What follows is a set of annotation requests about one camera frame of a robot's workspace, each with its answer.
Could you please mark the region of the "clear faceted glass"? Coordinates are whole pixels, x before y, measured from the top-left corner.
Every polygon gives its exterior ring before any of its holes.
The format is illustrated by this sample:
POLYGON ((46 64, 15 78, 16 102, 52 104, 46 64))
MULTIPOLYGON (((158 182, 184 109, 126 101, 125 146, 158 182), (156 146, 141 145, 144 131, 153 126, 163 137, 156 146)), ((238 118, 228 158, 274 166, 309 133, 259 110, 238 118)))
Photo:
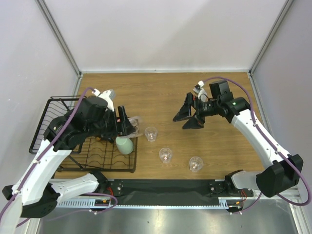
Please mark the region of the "clear faceted glass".
POLYGON ((128 135, 128 138, 140 137, 143 135, 142 123, 143 119, 140 116, 128 118, 135 131, 128 135))

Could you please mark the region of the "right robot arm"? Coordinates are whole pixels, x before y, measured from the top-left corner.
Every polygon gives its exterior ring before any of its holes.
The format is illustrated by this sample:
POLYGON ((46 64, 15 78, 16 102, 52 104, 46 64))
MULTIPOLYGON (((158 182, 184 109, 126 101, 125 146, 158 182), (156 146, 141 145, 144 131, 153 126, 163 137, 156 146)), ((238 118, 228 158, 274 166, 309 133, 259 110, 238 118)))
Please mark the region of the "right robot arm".
POLYGON ((281 147, 251 110, 243 97, 234 98, 226 80, 209 84, 212 97, 209 98, 200 81, 194 94, 186 95, 183 106, 173 118, 174 122, 185 121, 183 129, 201 129, 205 117, 219 115, 238 129, 252 145, 264 167, 262 172, 234 171, 225 178, 225 192, 235 196, 242 189, 259 190, 267 197, 273 197, 299 183, 303 167, 300 155, 291 155, 281 147))

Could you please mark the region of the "pale green cup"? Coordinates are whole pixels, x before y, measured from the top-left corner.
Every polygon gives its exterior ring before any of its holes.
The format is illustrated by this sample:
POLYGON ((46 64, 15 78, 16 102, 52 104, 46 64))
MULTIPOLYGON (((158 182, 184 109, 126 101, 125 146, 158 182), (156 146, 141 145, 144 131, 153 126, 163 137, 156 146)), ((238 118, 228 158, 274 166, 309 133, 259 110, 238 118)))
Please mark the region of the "pale green cup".
POLYGON ((129 138, 116 138, 116 146, 123 155, 128 155, 134 150, 134 144, 129 138))

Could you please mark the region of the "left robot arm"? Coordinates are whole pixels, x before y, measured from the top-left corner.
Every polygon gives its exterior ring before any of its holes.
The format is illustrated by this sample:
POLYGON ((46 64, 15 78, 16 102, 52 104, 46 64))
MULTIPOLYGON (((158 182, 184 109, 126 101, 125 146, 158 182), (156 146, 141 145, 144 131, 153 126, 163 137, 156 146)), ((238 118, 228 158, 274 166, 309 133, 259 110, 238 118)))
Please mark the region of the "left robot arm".
POLYGON ((135 132, 125 109, 114 109, 109 96, 81 96, 74 109, 53 119, 44 132, 32 165, 15 185, 6 186, 2 193, 17 205, 17 217, 41 218, 59 203, 75 196, 107 191, 106 177, 99 171, 64 183, 50 181, 59 165, 89 137, 113 142, 135 132))

